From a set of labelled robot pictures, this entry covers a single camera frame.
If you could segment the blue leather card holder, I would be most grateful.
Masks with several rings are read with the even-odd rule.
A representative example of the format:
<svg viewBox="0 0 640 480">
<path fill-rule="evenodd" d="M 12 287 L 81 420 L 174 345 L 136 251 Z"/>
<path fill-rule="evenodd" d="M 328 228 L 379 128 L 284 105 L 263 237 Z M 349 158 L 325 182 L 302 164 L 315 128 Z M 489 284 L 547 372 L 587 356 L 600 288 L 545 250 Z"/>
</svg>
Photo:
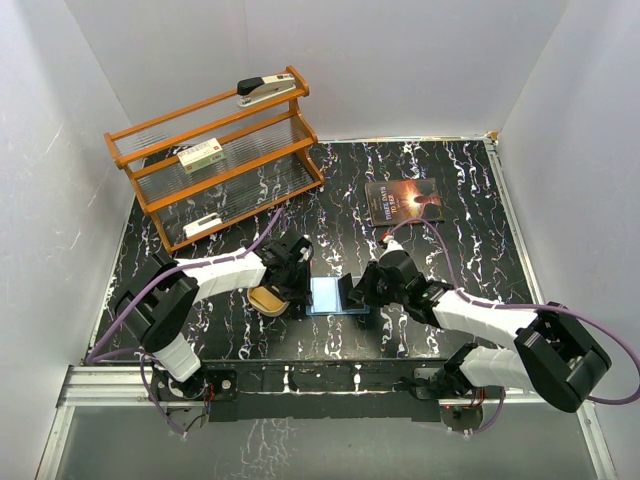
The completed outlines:
<svg viewBox="0 0 640 480">
<path fill-rule="evenodd" d="M 351 274 L 343 277 L 312 277 L 312 303 L 306 307 L 307 316 L 366 315 L 370 307 L 348 297 L 355 280 Z"/>
</svg>

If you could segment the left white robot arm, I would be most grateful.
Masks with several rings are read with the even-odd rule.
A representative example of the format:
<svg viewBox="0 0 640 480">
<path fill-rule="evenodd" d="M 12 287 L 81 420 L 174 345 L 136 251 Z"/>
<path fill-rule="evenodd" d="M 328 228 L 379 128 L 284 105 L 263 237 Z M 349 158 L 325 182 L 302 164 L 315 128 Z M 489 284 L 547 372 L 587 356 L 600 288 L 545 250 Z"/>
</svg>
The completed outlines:
<svg viewBox="0 0 640 480">
<path fill-rule="evenodd" d="M 307 306 L 312 256 L 311 241 L 294 230 L 226 255 L 195 260 L 155 255 L 117 294 L 115 311 L 143 351 L 172 377 L 174 390 L 194 399 L 204 392 L 207 376 L 182 333 L 192 306 L 242 289 L 250 305 L 269 317 L 291 305 Z"/>
</svg>

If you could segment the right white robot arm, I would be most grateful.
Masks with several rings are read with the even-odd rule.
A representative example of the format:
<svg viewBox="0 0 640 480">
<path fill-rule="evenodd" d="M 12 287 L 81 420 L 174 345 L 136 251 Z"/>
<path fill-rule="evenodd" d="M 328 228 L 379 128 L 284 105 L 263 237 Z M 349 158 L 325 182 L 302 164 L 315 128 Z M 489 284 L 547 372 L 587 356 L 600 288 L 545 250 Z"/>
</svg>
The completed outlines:
<svg viewBox="0 0 640 480">
<path fill-rule="evenodd" d="M 436 398 L 466 397 L 483 387 L 533 391 L 548 404 L 575 412 L 611 367 L 611 359 L 567 310 L 543 305 L 531 310 L 490 304 L 453 285 L 427 279 L 409 254 L 396 249 L 368 263 L 345 296 L 369 307 L 399 304 L 414 321 L 466 332 L 491 342 L 464 344 L 420 387 Z"/>
</svg>

